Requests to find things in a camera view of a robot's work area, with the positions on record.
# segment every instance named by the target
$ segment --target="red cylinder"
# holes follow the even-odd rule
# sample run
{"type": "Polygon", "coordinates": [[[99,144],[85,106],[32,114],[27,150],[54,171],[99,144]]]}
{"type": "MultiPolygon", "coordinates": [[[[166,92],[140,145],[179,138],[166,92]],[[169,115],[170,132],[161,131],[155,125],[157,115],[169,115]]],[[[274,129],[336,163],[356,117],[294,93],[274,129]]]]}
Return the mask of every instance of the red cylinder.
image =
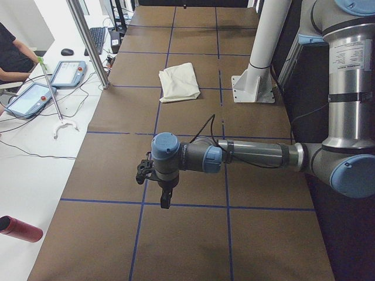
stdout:
{"type": "Polygon", "coordinates": [[[43,237],[43,231],[8,215],[0,218],[0,233],[28,242],[37,242],[43,237]]]}

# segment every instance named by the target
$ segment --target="keyboard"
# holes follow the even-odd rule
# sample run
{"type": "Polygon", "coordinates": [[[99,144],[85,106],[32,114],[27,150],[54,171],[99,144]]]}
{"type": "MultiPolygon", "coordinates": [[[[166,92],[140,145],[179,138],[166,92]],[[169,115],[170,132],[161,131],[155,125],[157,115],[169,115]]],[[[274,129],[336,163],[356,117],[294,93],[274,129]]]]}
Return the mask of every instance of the keyboard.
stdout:
{"type": "MultiPolygon", "coordinates": [[[[90,34],[91,38],[93,38],[98,54],[101,54],[103,51],[105,28],[90,28],[90,34]]],[[[87,49],[84,51],[84,55],[88,56],[87,49]]]]}

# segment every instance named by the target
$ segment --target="black mouse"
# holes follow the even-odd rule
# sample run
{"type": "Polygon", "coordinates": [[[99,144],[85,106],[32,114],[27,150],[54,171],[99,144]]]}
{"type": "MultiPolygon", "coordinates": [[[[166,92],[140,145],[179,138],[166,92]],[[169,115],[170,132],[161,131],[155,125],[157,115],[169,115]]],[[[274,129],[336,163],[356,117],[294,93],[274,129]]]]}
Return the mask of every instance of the black mouse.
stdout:
{"type": "Polygon", "coordinates": [[[62,49],[61,55],[62,56],[72,56],[72,55],[74,55],[74,51],[72,49],[62,49]]]}

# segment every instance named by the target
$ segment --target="device screen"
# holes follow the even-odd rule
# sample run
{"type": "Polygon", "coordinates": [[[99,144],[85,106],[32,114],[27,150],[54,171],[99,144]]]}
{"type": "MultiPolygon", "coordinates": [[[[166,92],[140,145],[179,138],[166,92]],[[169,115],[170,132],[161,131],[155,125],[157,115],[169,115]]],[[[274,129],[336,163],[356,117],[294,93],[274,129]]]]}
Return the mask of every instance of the device screen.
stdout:
{"type": "Polygon", "coordinates": [[[8,106],[8,109],[25,115],[38,101],[40,101],[41,96],[47,96],[48,92],[48,87],[34,84],[14,103],[8,106]]]}
{"type": "Polygon", "coordinates": [[[73,81],[77,73],[80,63],[78,61],[64,62],[61,64],[56,76],[53,79],[53,84],[69,84],[73,81]]]}

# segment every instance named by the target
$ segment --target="white tabletop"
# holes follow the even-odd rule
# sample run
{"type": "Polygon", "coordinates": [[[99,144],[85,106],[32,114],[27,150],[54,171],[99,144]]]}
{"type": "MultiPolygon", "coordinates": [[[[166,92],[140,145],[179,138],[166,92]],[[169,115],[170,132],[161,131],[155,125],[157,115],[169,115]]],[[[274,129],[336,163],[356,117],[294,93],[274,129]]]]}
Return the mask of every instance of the white tabletop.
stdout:
{"type": "MultiPolygon", "coordinates": [[[[88,21],[88,24],[89,26],[102,26],[103,19],[88,21]]],[[[107,32],[104,50],[110,49],[109,42],[110,37],[107,32]]],[[[94,67],[89,57],[83,55],[84,49],[78,36],[72,36],[69,42],[66,39],[56,40],[43,56],[48,73],[52,73],[61,60],[84,60],[87,63],[87,71],[83,79],[85,81],[91,73],[94,73],[94,67]],[[74,55],[61,56],[60,51],[64,48],[73,49],[74,55]]],[[[107,53],[103,51],[100,57],[101,61],[104,61],[107,53]]],[[[42,69],[38,65],[30,78],[42,74],[42,69]]],[[[45,84],[44,78],[36,81],[45,84]]],[[[59,119],[51,101],[42,111],[42,115],[54,115],[39,115],[16,130],[2,133],[0,140],[29,153],[43,156],[76,157],[103,88],[97,75],[93,74],[82,86],[82,89],[88,94],[78,89],[72,94],[70,94],[72,90],[58,90],[56,95],[57,100],[63,98],[58,103],[61,113],[67,116],[73,115],[82,100],[88,95],[75,116],[65,117],[65,119],[76,122],[79,131],[72,126],[67,126],[59,129],[57,139],[53,138],[53,127],[59,119]]],[[[0,131],[12,129],[27,122],[27,120],[14,119],[6,112],[2,114],[0,121],[2,121],[0,122],[0,131]]],[[[0,143],[2,181],[0,185],[0,217],[9,215],[37,226],[44,232],[43,238],[34,244],[0,235],[0,272],[2,276],[6,276],[7,280],[20,281],[28,278],[73,165],[74,160],[28,156],[16,148],[0,143]]]]}

